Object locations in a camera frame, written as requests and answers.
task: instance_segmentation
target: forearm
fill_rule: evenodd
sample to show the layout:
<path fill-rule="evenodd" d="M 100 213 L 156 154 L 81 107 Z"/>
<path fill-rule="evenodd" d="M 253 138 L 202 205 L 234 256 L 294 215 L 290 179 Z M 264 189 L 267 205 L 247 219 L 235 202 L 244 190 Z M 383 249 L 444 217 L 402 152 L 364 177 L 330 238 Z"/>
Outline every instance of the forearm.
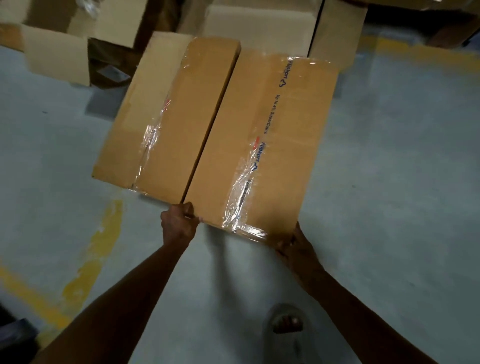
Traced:
<path fill-rule="evenodd" d="M 315 272 L 309 293 L 328 313 L 363 364 L 435 363 L 324 270 Z"/>
<path fill-rule="evenodd" d="M 34 363 L 127 363 L 186 246 L 158 249 L 80 313 Z"/>

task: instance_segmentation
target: yellow paint line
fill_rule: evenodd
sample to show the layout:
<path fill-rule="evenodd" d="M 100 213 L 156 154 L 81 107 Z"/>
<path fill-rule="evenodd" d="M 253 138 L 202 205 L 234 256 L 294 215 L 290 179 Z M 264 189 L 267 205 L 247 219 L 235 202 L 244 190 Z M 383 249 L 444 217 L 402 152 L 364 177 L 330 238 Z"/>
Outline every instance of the yellow paint line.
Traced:
<path fill-rule="evenodd" d="M 77 276 L 65 286 L 62 293 L 63 305 L 71 315 L 78 314 L 82 309 L 105 259 L 120 236 L 122 214 L 122 200 L 112 201 L 105 211 L 100 228 L 90 239 L 87 260 L 78 269 Z"/>
<path fill-rule="evenodd" d="M 358 50 L 406 58 L 418 63 L 434 64 L 467 73 L 480 73 L 480 57 L 473 52 L 452 51 L 376 36 L 361 36 Z"/>
<path fill-rule="evenodd" d="M 0 264 L 0 281 L 5 290 L 26 303 L 32 311 L 47 324 L 55 329 L 62 330 L 72 319 L 64 315 L 61 310 L 52 305 L 41 294 L 28 287 L 20 278 Z"/>

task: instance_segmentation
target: human hand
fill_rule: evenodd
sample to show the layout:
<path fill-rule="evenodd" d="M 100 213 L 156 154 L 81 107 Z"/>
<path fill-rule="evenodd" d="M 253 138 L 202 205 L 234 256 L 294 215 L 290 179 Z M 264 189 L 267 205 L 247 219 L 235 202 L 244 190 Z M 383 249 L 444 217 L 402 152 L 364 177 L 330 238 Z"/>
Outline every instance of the human hand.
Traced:
<path fill-rule="evenodd" d="M 195 216 L 191 202 L 172 205 L 160 214 L 163 228 L 163 244 L 184 244 L 188 246 L 197 231 L 201 219 Z"/>
<path fill-rule="evenodd" d="M 315 275 L 324 273 L 312 244 L 303 235 L 300 224 L 297 222 L 290 241 L 279 242 L 275 248 L 276 254 L 292 272 L 297 282 L 307 293 L 311 293 L 312 281 Z"/>

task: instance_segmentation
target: warehouse floor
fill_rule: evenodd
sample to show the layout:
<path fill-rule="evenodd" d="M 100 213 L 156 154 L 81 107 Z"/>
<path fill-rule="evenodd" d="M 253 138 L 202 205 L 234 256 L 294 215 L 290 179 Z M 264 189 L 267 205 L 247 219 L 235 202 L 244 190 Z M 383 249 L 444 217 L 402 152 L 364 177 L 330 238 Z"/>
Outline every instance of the warehouse floor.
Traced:
<path fill-rule="evenodd" d="M 340 78 L 300 223 L 408 340 L 439 363 L 479 362 L 480 79 L 413 62 L 361 52 Z M 90 178 L 111 125 L 85 113 L 92 89 L 5 48 L 0 85 L 0 302 L 46 343 L 162 244 L 166 205 Z M 280 302 L 310 317 L 325 363 L 358 362 L 272 251 L 201 226 L 131 362 L 260 363 Z"/>

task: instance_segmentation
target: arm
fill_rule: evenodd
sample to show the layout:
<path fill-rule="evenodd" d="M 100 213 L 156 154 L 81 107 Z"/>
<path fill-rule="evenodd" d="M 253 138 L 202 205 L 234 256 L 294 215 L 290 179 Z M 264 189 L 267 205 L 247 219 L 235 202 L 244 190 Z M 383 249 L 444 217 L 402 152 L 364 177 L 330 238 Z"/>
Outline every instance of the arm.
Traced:
<path fill-rule="evenodd" d="M 173 268 L 200 222 L 193 217 L 191 203 L 173 205 L 160 217 L 163 246 L 93 301 L 40 352 L 33 364 L 129 361 Z"/>
<path fill-rule="evenodd" d="M 324 270 L 299 224 L 292 240 L 280 243 L 276 252 L 304 290 L 328 313 L 362 363 L 436 363 Z"/>

